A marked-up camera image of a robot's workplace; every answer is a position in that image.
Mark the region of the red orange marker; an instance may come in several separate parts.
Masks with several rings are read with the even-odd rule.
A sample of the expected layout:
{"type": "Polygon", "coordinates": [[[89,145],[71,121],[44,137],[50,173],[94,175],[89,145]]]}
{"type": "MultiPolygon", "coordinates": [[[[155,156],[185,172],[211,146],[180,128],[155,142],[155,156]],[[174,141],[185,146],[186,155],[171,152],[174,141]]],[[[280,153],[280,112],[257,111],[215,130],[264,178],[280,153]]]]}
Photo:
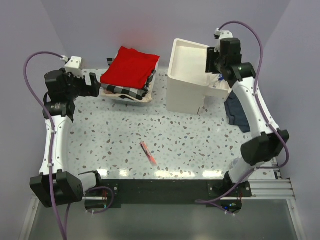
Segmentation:
{"type": "Polygon", "coordinates": [[[148,149],[147,145],[145,144],[144,141],[141,141],[140,143],[140,146],[143,150],[143,152],[145,153],[145,155],[147,156],[149,162],[153,165],[153,166],[156,166],[157,165],[157,162],[156,160],[154,159],[154,157],[152,156],[150,150],[148,149]]]}

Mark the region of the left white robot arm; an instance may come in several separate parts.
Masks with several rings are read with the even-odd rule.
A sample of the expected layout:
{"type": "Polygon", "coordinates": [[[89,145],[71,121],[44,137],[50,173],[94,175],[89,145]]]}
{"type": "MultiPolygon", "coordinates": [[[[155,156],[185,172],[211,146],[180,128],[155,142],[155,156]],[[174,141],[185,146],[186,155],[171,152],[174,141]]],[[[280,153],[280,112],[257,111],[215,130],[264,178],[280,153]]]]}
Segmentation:
{"type": "Polygon", "coordinates": [[[74,175],[69,171],[68,138],[74,122],[75,100],[78,97],[98,97],[101,84],[95,73],[89,74],[91,84],[64,68],[45,74],[47,87],[43,117],[46,125],[46,144],[39,175],[30,179],[33,193],[46,208],[79,202],[85,192],[99,196],[104,190],[96,170],[74,175]]]}

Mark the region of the small clear plastic cup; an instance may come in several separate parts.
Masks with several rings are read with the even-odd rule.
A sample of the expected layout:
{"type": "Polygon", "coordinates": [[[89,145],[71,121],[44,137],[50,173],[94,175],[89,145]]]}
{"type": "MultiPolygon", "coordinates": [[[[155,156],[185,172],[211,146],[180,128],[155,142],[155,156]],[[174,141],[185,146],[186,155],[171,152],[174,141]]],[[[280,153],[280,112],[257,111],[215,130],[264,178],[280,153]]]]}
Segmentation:
{"type": "Polygon", "coordinates": [[[240,158],[236,158],[234,159],[231,163],[230,163],[230,169],[234,168],[236,166],[236,164],[239,162],[240,158]]]}

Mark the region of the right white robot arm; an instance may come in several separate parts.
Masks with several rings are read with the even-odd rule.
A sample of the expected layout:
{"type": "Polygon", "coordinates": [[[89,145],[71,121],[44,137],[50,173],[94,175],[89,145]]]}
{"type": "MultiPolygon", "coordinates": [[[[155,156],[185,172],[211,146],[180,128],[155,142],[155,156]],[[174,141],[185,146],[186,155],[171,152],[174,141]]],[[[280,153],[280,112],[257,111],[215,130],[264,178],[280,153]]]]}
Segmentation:
{"type": "Polygon", "coordinates": [[[220,37],[216,47],[207,49],[206,73],[221,74],[237,96],[250,127],[251,140],[240,147],[241,158],[226,172],[217,188],[222,196],[235,196],[240,184],[255,170],[287,150],[290,138],[271,116],[258,89],[258,75],[251,63],[242,62],[241,42],[234,37],[220,37]]]}

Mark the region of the blue cap white marker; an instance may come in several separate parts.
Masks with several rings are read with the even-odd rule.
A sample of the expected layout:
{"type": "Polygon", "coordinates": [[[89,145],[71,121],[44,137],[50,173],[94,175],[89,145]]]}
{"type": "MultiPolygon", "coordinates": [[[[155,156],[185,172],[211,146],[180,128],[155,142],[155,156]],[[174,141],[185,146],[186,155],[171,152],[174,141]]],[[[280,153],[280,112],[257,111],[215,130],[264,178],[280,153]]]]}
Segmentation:
{"type": "Polygon", "coordinates": [[[218,80],[219,80],[219,81],[224,80],[224,77],[223,77],[223,75],[222,75],[222,74],[219,74],[219,76],[218,76],[218,80]]]}

